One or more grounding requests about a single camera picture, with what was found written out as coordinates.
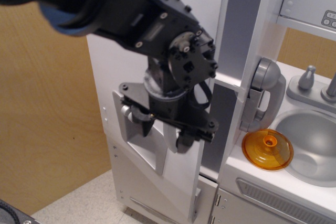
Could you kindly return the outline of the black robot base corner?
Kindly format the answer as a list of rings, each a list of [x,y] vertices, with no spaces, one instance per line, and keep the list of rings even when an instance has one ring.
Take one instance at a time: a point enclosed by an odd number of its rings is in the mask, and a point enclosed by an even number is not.
[[[1,223],[34,224],[38,222],[31,216],[1,200]]]

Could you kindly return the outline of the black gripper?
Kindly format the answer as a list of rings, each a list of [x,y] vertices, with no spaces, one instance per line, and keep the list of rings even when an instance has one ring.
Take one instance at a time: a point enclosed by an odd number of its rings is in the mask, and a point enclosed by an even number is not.
[[[142,83],[124,82],[120,84],[121,102],[131,108],[132,121],[141,125],[143,137],[148,136],[155,120],[169,124],[180,130],[176,141],[177,152],[184,154],[194,141],[211,142],[218,130],[218,122],[206,109],[212,94],[205,82],[200,83],[208,98],[206,103],[198,103],[194,89],[177,95],[150,93]]]

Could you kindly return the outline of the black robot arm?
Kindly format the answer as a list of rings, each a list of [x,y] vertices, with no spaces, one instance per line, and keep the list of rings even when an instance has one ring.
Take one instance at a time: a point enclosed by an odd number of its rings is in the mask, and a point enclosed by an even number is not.
[[[216,76],[212,37],[181,0],[1,0],[37,2],[50,25],[70,36],[95,34],[147,56],[143,83],[122,83],[127,117],[147,136],[155,122],[179,130],[169,148],[185,153],[194,141],[211,142],[217,121],[206,111]]]

